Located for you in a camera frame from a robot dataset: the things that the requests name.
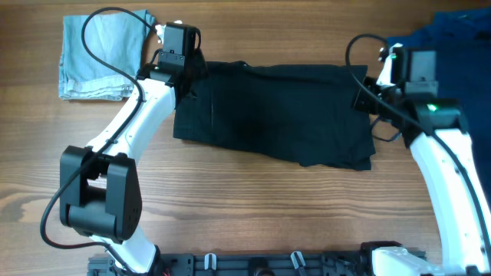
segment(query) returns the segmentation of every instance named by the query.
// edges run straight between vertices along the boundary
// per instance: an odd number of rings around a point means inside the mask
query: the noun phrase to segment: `black t-shirt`
[[[371,169],[367,113],[351,108],[359,87],[345,67],[208,62],[176,108],[174,138],[262,153],[301,166]],[[355,66],[363,80],[366,66]]]

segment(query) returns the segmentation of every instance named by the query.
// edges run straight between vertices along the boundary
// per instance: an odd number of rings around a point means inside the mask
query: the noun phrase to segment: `wooden tabletop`
[[[251,65],[342,65],[346,45],[357,34],[408,35],[430,23],[436,11],[486,5],[461,0],[148,1],[153,3],[117,6],[149,9],[160,22],[180,19],[195,25],[208,61]],[[63,150],[84,146],[124,104],[58,98],[62,17],[124,1],[106,2],[0,5],[0,274],[83,275],[87,258],[102,252],[48,247],[40,238],[39,220],[59,186]],[[157,47],[152,37],[144,47],[147,61]],[[375,76],[381,69],[379,47],[360,42],[352,62],[369,64]],[[427,188],[401,141],[375,142],[372,171],[355,172],[302,168],[175,140],[172,132],[170,117],[138,166],[140,225],[164,253],[349,250],[365,241],[395,240],[441,261]],[[390,136],[394,129],[380,125],[375,132]],[[61,225],[58,205],[48,234],[65,244],[87,241]]]

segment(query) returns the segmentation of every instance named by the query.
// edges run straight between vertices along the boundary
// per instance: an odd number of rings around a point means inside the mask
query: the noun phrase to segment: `black cloth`
[[[301,166],[371,169],[367,113],[351,108],[359,91],[344,67],[208,62],[176,108],[174,138],[262,153]],[[366,66],[355,66],[359,79]]]

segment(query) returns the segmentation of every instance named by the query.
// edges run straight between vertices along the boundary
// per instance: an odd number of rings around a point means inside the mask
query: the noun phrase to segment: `wood grain surface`
[[[251,65],[338,64],[355,35],[407,35],[436,11],[478,8],[469,0],[327,0],[229,2],[149,1],[110,5],[147,8],[161,22],[198,26],[209,61]],[[59,186],[59,158],[84,146],[123,102],[58,98],[64,15],[108,6],[95,1],[20,0],[0,5],[0,274],[83,275],[100,248],[61,251],[39,236],[39,219]],[[148,61],[157,49],[143,49]],[[377,74],[378,45],[354,48],[353,63]],[[356,249],[361,242],[396,240],[441,261],[440,239],[423,178],[401,141],[376,142],[373,170],[301,168],[253,153],[172,138],[164,121],[138,166],[141,226],[164,253],[258,253]],[[394,129],[380,125],[380,136]],[[86,241],[58,220],[58,242]]]

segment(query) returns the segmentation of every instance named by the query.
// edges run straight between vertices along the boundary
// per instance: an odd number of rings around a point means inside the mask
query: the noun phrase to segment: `blue towel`
[[[152,25],[147,11],[134,12]],[[120,74],[99,64],[85,51],[81,41],[87,15],[63,17],[63,50],[60,58],[59,96],[63,100],[121,100],[129,97],[133,84]],[[135,76],[140,68],[143,42],[150,30],[126,13],[96,15],[85,30],[89,49],[108,64]]]
[[[438,12],[433,24],[389,44],[437,50],[438,97],[456,98],[469,121],[479,180],[491,199],[491,8]]]

